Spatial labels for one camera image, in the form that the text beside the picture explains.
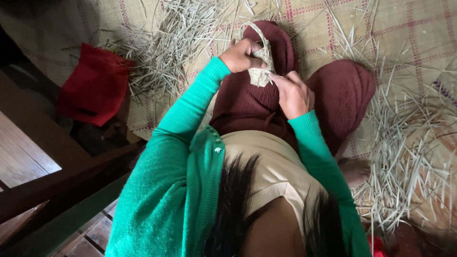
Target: black hair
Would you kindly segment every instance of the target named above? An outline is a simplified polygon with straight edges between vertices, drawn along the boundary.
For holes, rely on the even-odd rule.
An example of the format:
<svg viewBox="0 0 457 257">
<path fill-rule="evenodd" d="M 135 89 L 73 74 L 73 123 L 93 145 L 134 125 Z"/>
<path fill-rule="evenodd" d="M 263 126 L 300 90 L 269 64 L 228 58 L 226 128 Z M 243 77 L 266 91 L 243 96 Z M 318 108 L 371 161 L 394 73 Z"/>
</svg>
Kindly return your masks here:
<svg viewBox="0 0 457 257">
<path fill-rule="evenodd" d="M 249 193 L 255 165 L 259 154 L 249 158 L 246 165 L 241 164 L 238 154 L 230 164 L 224 159 L 216 219 L 205 245 L 205 257 L 240 256 L 247 231 L 255 218 L 245 218 L 249 207 Z M 303 211 L 303 237 L 306 256 L 327 257 L 347 256 L 341 230 L 338 202 L 325 191 L 319 192 L 311 213 Z"/>
</svg>

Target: beige top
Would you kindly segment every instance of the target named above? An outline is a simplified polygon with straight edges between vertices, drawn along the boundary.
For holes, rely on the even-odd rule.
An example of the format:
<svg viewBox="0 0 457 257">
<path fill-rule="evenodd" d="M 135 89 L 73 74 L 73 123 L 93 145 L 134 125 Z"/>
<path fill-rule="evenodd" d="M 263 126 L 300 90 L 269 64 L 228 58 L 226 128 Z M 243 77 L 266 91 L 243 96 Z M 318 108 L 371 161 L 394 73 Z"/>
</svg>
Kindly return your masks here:
<svg viewBox="0 0 457 257">
<path fill-rule="evenodd" d="M 256 130 L 229 133 L 221 139 L 229 161 L 244 153 L 241 161 L 247 163 L 251 156 L 260 154 L 247 216 L 283 196 L 292 205 L 303 235 L 304 199 L 308 195 L 307 202 L 314 203 L 318 192 L 324 188 L 308 174 L 295 150 L 281 138 Z"/>
</svg>

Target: maroon pants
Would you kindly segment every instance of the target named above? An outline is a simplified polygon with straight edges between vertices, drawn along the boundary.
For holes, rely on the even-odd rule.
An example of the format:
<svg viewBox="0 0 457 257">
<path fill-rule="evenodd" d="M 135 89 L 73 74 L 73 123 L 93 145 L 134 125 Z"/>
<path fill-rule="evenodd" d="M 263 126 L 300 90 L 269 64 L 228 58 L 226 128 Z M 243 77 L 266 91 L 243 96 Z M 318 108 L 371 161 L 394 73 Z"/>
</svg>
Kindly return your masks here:
<svg viewBox="0 0 457 257">
<path fill-rule="evenodd" d="M 287 33 L 274 22 L 255 24 L 270 41 L 278 75 L 298 71 L 298 57 Z M 259 35 L 248 27 L 244 38 L 259 41 Z M 373 97 L 373 76 L 359 64 L 349 60 L 334 61 L 318 69 L 305 84 L 315 93 L 319 126 L 332 155 L 342 141 L 359 126 Z M 297 139 L 279 106 L 275 85 L 251 85 L 248 71 L 232 73 L 223 81 L 209 122 L 220 135 L 241 130 L 259 130 L 289 143 L 298 152 Z"/>
</svg>

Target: red cloth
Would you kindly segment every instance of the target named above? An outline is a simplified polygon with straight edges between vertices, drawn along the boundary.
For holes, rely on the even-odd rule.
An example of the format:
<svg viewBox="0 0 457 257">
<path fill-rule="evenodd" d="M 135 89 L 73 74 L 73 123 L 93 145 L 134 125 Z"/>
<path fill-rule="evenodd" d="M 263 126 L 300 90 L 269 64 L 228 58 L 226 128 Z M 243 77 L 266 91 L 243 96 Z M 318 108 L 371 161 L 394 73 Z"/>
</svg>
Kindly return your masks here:
<svg viewBox="0 0 457 257">
<path fill-rule="evenodd" d="M 133 64 L 82 43 L 78 65 L 60 90 L 57 114 L 102 126 L 119 110 Z"/>
<path fill-rule="evenodd" d="M 298 71 L 298 56 L 286 31 L 271 21 L 256 21 L 271 45 L 275 71 L 286 75 Z M 251 27 L 244 38 L 259 41 Z M 340 60 L 318 69 L 306 85 L 314 91 L 314 109 L 322 135 L 335 156 L 342 141 L 360 125 L 375 83 L 372 74 L 356 62 Z M 292 127 L 279 106 L 279 92 L 271 83 L 266 87 L 250 84 L 248 71 L 232 73 L 224 78 L 209 122 L 220 135 L 241 130 L 259 130 L 273 134 L 298 152 Z"/>
<path fill-rule="evenodd" d="M 370 238 L 371 236 L 368 236 L 368 244 L 370 245 L 370 249 L 372 249 L 372 242 Z M 383 241 L 380 238 L 374 237 L 373 244 L 373 257 L 387 257 L 387 255 L 383 253 Z"/>
</svg>

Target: hand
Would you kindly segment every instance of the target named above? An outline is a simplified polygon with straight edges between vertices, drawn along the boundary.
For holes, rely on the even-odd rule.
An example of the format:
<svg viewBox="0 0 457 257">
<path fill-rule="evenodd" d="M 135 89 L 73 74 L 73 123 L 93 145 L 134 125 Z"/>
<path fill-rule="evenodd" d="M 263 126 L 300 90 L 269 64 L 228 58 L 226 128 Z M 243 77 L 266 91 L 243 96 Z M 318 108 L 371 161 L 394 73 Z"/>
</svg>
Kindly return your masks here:
<svg viewBox="0 0 457 257">
<path fill-rule="evenodd" d="M 230 72 L 241 72 L 250 68 L 266 68 L 266 63 L 259 58 L 253 58 L 250 55 L 262 49 L 262 47 L 249 38 L 238 41 L 230 41 L 227 50 L 225 50 L 219 59 L 227 66 Z"/>
<path fill-rule="evenodd" d="M 286 77 L 270 73 L 270 79 L 279 90 L 279 105 L 288 119 L 298 118 L 314 109 L 314 92 L 312 92 L 295 71 Z"/>
</svg>

